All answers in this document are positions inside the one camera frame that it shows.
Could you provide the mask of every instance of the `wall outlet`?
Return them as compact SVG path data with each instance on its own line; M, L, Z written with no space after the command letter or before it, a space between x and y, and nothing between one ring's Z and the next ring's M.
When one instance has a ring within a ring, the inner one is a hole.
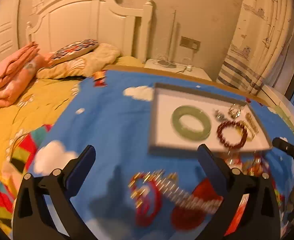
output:
M182 36L179 45L188 49L198 50L200 47L200 41L196 41Z

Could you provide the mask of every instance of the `curtain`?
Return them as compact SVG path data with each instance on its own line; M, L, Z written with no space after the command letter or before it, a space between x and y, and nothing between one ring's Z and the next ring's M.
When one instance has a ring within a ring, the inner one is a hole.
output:
M294 34L294 0L243 0L216 82L257 94L285 67Z

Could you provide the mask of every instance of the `white cloud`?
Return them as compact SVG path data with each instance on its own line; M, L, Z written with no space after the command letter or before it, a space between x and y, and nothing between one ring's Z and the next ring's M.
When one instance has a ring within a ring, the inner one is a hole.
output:
M288 142L288 139L286 137L280 137L280 139L283 139L284 141Z
M76 114L82 114L84 111L85 111L84 108L79 108L79 109L76 111Z
M144 235L140 240L165 240L168 239L162 232L160 231L152 231L147 235Z
M54 169L63 169L71 160L77 158L76 152L66 152L60 141L51 141L41 148L34 159L34 172L43 176L49 175Z
M268 110L271 111L274 114L277 114L276 111L273 108L269 107L269 106L268 106Z
M151 101L154 97L154 89L148 86L130 87L123 91L123 95L136 100Z
M134 239L131 237L131 228L119 220L97 218L90 219L85 223L98 239Z

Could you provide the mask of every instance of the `wooden bedpost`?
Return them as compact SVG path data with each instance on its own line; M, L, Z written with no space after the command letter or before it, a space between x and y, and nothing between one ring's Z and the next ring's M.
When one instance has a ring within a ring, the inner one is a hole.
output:
M27 28L26 28L26 38L27 38L27 44L32 42L30 30L32 29L31 22L27 22Z
M141 18L141 27L138 41L138 59L145 62L147 58L150 24L153 10L153 0L146 0L143 6L143 16Z

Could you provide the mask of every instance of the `patterned pillow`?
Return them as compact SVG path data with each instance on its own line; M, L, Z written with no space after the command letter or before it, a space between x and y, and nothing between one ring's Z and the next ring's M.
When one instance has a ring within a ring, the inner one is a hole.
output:
M93 51L98 46L96 40L83 40L71 43L57 50L50 58L51 65L66 62Z

